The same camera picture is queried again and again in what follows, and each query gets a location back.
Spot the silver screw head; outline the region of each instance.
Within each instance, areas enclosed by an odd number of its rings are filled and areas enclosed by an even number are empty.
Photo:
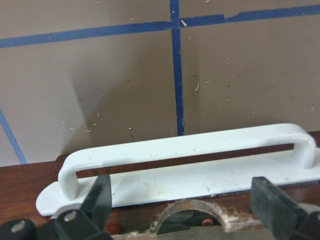
[[[22,220],[11,227],[11,232],[12,233],[19,232],[22,229],[24,229],[25,226],[26,226],[26,222]]]
[[[68,214],[66,214],[64,216],[64,220],[66,222],[70,222],[70,221],[74,220],[76,217],[77,217],[77,212],[73,210],[72,212],[69,212]]]

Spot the bolt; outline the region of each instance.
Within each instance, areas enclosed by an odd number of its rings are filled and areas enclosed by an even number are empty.
[[[206,218],[202,220],[202,226],[211,227],[214,225],[214,222],[210,218]]]
[[[64,220],[66,222],[70,222],[70,221],[74,220],[76,218],[76,216],[77,216],[77,212],[73,210],[72,212],[69,212],[68,214],[66,214],[64,216]]]
[[[11,232],[14,234],[16,232],[19,232],[22,229],[24,229],[25,225],[26,225],[26,222],[22,220],[11,227]]]

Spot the dark brown wood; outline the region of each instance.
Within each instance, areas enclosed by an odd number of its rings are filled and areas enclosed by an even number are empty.
[[[310,133],[320,145],[320,131]],[[244,155],[281,151],[292,145],[255,148],[241,151],[206,154],[201,156],[168,159],[143,164],[130,164],[108,168],[99,168],[78,172],[80,178],[101,174],[114,174],[141,169],[159,168],[172,165],[212,161]],[[58,172],[67,156],[59,156],[56,161],[0,167],[0,225],[12,219],[28,218],[37,226],[48,221],[36,209],[39,193],[52,182],[57,181]],[[320,182],[310,182],[283,188],[297,202],[320,205]],[[206,202],[215,202],[227,209],[250,213],[249,192],[236,192],[214,197],[202,197]],[[145,231],[157,220],[159,214],[168,206],[168,202],[144,204],[139,206],[117,207],[111,212],[107,230],[111,234],[131,231]]]

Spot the white handle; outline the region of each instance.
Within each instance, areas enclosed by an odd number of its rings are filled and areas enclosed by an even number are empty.
[[[292,159],[303,169],[312,167],[315,140],[301,127],[282,123],[79,150],[65,159],[58,181],[73,200],[80,186],[78,171],[281,144],[294,144]]]

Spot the blue painter's tape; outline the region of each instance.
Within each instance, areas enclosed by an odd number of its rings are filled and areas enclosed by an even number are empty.
[[[176,29],[171,30],[173,74],[175,89],[176,124],[178,136],[185,134],[184,127],[184,102],[182,84],[182,59],[181,59],[181,36],[180,36],[180,9],[179,0],[170,0],[171,21]]]
[[[158,21],[116,26],[103,26],[70,31],[45,33],[0,39],[0,49],[34,44],[46,44],[76,39],[95,38],[111,35],[165,31],[175,28],[173,22]]]
[[[11,128],[5,118],[4,113],[1,111],[0,109],[0,124],[9,140],[9,142],[11,143],[13,150],[15,151],[16,156],[18,157],[19,161],[21,164],[28,164],[16,138],[14,133],[11,131]]]
[[[320,5],[310,6],[298,6],[292,8],[281,8],[273,10],[259,10],[259,11],[246,11],[240,12],[235,16],[224,16],[223,14],[208,15],[208,16],[196,16],[182,18],[187,26],[196,27],[215,24],[227,24],[236,22],[267,20],[267,19],[279,19],[299,16],[310,16],[320,14]]]

